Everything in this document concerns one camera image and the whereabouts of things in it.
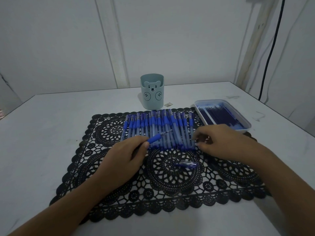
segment pile of pens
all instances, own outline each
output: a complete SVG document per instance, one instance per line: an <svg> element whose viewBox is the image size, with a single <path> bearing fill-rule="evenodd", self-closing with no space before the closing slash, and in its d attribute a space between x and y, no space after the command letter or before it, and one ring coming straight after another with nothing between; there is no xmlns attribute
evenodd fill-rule
<svg viewBox="0 0 315 236"><path fill-rule="evenodd" d="M198 108L207 124L226 124L234 130L244 129L244 126L223 105Z"/></svg>
<svg viewBox="0 0 315 236"><path fill-rule="evenodd" d="M134 136L152 138L161 134L162 138L153 142L150 148L161 151L172 148L181 151L194 151L195 141L191 139L193 123L193 113L188 113L187 121L185 112L173 113L171 109L129 114L126 116L120 141L126 138L127 132L127 138Z"/></svg>

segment plastic tray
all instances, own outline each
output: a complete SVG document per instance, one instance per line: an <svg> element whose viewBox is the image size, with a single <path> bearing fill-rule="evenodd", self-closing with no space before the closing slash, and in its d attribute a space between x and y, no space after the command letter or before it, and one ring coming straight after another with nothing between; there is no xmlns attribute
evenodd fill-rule
<svg viewBox="0 0 315 236"><path fill-rule="evenodd" d="M215 106L218 104L224 105L224 107L226 107L233 114L233 116L244 126L244 129L239 129L236 131L238 131L240 133L244 133L252 127L250 122L246 118L244 118L243 115L241 115L239 111L237 111L229 102L227 102L223 99L198 100L195 102L195 104L194 104L195 110L198 113L198 116L202 120L203 124L208 125L208 123L204 119L203 115L200 113L199 108L200 107L212 107L212 106ZM212 117L210 115L209 115L209 118L211 119L211 121L214 124L216 124L216 122L212 119Z"/></svg>

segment forearm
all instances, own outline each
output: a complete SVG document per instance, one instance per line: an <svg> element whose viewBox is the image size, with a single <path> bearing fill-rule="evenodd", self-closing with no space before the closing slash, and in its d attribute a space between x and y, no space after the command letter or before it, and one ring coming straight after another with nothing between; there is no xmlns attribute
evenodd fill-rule
<svg viewBox="0 0 315 236"><path fill-rule="evenodd" d="M81 186L30 219L12 232L15 235L69 235L89 211L110 193L100 190L99 181L93 176Z"/></svg>
<svg viewBox="0 0 315 236"><path fill-rule="evenodd" d="M268 149L248 165L262 178L293 231L310 235L315 224L315 190Z"/></svg>

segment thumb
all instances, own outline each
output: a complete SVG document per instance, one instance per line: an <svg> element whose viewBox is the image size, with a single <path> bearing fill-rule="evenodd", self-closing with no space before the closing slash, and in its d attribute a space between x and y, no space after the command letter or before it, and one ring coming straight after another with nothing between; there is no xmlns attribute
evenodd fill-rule
<svg viewBox="0 0 315 236"><path fill-rule="evenodd" d="M149 142L144 142L142 143L142 145L139 147L139 150L136 154L136 156L132 159L132 164L135 166L135 167L140 167L142 162L143 162L143 159L144 157L146 156L146 153L147 153L147 149L149 148Z"/></svg>
<svg viewBox="0 0 315 236"><path fill-rule="evenodd" d="M207 144L207 143L203 143L203 142L198 142L197 146L199 147L200 150L202 150L203 152L215 156L216 155L216 149L215 149L215 145L214 144Z"/></svg>

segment person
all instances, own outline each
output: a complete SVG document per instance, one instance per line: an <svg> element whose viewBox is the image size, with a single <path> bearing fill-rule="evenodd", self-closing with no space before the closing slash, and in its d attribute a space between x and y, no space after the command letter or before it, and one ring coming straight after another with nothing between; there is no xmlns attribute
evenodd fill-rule
<svg viewBox="0 0 315 236"><path fill-rule="evenodd" d="M197 145L203 152L253 168L284 213L292 232L313 234L315 190L271 150L227 125L199 127L193 138L198 140ZM139 170L149 147L147 139L136 136L116 143L94 175L9 235L71 234L93 206ZM133 150L140 144L138 153L131 159Z"/></svg>

